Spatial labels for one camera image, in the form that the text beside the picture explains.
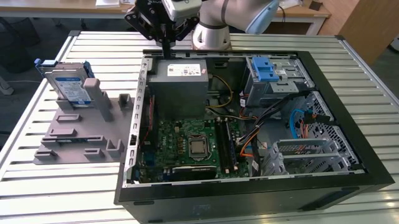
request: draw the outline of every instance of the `motherboard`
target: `motherboard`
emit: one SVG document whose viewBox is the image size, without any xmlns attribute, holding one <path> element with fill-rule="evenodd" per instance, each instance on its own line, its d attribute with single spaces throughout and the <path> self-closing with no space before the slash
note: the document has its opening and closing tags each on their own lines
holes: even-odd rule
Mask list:
<svg viewBox="0 0 399 224">
<path fill-rule="evenodd" d="M 238 121 L 223 123 L 229 126 L 231 140 L 226 142 L 235 146 L 234 142 L 241 137 Z M 221 151 L 219 145 L 225 142 L 219 141 L 218 124 L 221 121 L 213 119 L 159 121 L 158 147 L 143 153 L 143 182 L 187 180 L 187 175 L 194 174 L 194 169 L 199 168 L 210 171 L 213 179 L 249 177 L 247 161 L 237 157 L 235 148 L 227 150 L 229 155 Z M 227 161 L 231 162 L 231 169 L 225 168 Z M 177 173 L 181 173 L 178 180 L 171 180 Z"/>
</svg>

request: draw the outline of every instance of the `wooden desk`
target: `wooden desk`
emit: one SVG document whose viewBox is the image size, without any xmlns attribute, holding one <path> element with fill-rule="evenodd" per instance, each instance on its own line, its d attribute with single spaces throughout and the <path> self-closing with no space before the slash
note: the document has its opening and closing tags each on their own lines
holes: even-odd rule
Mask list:
<svg viewBox="0 0 399 224">
<path fill-rule="evenodd" d="M 97 18 L 123 19 L 131 5 L 119 8 L 97 8 L 95 0 L 0 0 L 0 16 L 38 18 Z M 311 23 L 309 35 L 317 35 L 330 12 L 325 7 L 321 11 L 295 6 L 286 10 L 286 22 Z M 274 22 L 281 22 L 283 12 L 279 11 Z"/>
</svg>

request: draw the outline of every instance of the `blue drive bay latch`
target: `blue drive bay latch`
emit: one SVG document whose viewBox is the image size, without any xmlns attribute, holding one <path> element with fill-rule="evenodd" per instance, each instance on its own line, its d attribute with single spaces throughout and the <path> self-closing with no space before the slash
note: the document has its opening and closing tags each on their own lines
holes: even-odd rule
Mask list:
<svg viewBox="0 0 399 224">
<path fill-rule="evenodd" d="M 275 74 L 274 64 L 267 57 L 253 57 L 253 66 L 261 82 L 278 82 L 281 80 Z"/>
</svg>

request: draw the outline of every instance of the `yellow wire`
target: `yellow wire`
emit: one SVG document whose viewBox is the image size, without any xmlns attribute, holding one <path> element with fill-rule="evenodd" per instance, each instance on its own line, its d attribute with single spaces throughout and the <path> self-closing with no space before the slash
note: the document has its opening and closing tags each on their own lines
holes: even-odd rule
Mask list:
<svg viewBox="0 0 399 224">
<path fill-rule="evenodd" d="M 225 85 L 227 86 L 229 90 L 230 90 L 230 100 L 227 103 L 222 104 L 222 105 L 217 105 L 217 106 L 207 106 L 207 108 L 222 108 L 225 106 L 227 106 L 230 104 L 230 102 L 233 101 L 233 90 L 231 90 L 231 87 L 230 85 L 227 84 L 227 82 L 223 80 L 223 78 L 221 78 L 219 76 L 214 75 L 223 83 Z"/>
</svg>

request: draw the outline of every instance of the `ram slot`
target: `ram slot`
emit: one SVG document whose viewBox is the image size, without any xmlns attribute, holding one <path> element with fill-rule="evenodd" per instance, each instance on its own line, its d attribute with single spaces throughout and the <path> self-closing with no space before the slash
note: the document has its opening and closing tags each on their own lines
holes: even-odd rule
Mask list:
<svg viewBox="0 0 399 224">
<path fill-rule="evenodd" d="M 229 123 L 226 122 L 226 129 L 229 133 L 229 151 L 230 151 L 230 158 L 234 166 L 234 170 L 238 171 L 238 159 L 237 159 L 237 145 L 233 140 L 233 133 L 230 132 Z"/>
<path fill-rule="evenodd" d="M 215 132 L 217 132 L 217 142 L 218 142 L 218 151 L 221 158 L 221 168 L 229 174 L 234 169 L 234 162 L 230 153 L 230 135 L 227 122 L 225 120 L 215 121 Z"/>
</svg>

